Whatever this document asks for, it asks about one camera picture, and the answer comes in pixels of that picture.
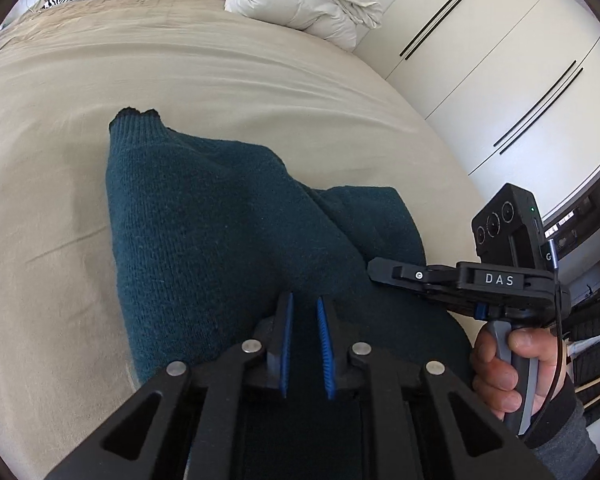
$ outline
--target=bed sheet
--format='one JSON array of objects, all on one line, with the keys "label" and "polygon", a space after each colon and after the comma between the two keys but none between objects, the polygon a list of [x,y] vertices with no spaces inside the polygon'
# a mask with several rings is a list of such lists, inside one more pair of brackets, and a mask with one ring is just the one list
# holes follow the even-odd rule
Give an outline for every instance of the bed sheet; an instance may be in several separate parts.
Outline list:
[{"label": "bed sheet", "polygon": [[223,0],[85,0],[0,34],[0,453],[40,479],[135,388],[104,186],[108,124],[264,144],[315,188],[392,186],[430,263],[474,260],[478,192],[352,54]]}]

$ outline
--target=black cable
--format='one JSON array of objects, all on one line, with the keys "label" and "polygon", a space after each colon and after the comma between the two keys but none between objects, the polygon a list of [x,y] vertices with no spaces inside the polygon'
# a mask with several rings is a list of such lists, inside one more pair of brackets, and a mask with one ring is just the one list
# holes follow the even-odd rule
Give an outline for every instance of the black cable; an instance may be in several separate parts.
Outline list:
[{"label": "black cable", "polygon": [[560,380],[560,374],[562,372],[562,358],[563,358],[563,344],[562,344],[562,293],[560,291],[560,286],[558,282],[558,271],[555,271],[554,277],[555,283],[555,291],[554,291],[554,303],[555,303],[555,325],[556,332],[558,338],[558,362],[556,363],[554,379],[551,381],[551,386],[549,386],[549,391],[542,402],[542,406],[536,413],[536,417],[531,425],[527,428],[525,433],[522,435],[520,440],[522,442],[526,442],[526,440],[531,436],[534,430],[538,427],[542,416],[546,412],[547,407],[549,406],[549,402],[554,398],[555,389],[558,386],[558,381]]}]

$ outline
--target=gray handle grip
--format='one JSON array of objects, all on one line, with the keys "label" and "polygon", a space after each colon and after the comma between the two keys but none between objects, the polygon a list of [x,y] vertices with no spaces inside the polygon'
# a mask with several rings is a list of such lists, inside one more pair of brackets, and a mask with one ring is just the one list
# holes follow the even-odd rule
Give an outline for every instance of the gray handle grip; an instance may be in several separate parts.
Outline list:
[{"label": "gray handle grip", "polygon": [[514,434],[520,435],[531,424],[531,410],[538,383],[538,359],[520,357],[511,351],[507,339],[512,327],[508,321],[490,321],[487,323],[487,330],[496,340],[496,357],[512,365],[518,372],[516,391],[522,396],[522,405],[516,412],[505,414],[504,424]]}]

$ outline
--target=black gripper frame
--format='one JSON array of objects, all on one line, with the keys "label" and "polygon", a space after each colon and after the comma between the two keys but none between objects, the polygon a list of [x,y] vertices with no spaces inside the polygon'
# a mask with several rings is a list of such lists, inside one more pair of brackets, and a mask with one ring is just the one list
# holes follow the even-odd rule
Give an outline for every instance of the black gripper frame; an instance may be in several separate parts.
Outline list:
[{"label": "black gripper frame", "polygon": [[160,370],[46,480],[240,478],[241,408],[286,396],[292,315],[284,293],[267,345],[248,340],[214,362]]},{"label": "black gripper frame", "polygon": [[335,399],[360,399],[365,480],[554,480],[449,368],[346,342],[333,301],[322,303]]},{"label": "black gripper frame", "polygon": [[508,320],[520,326],[545,326],[555,319],[555,298],[566,314],[568,289],[555,283],[553,272],[474,262],[449,266],[416,266],[374,258],[366,268],[376,283],[410,290],[447,310],[478,320]]}]

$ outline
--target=metal screw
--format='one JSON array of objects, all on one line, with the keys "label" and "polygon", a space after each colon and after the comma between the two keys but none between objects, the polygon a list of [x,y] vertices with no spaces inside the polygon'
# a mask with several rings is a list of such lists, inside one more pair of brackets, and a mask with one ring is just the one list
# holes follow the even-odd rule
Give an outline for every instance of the metal screw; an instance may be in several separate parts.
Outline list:
[{"label": "metal screw", "polygon": [[369,355],[371,354],[371,345],[365,342],[355,343],[351,349],[355,355]]},{"label": "metal screw", "polygon": [[255,354],[259,352],[262,348],[262,343],[257,339],[247,339],[244,343],[242,343],[242,351],[247,354]]},{"label": "metal screw", "polygon": [[186,371],[187,365],[182,361],[174,361],[173,363],[169,363],[169,366],[167,366],[167,373],[172,377],[182,375]]},{"label": "metal screw", "polygon": [[429,361],[425,368],[431,375],[442,375],[445,373],[445,365],[440,361]]}]

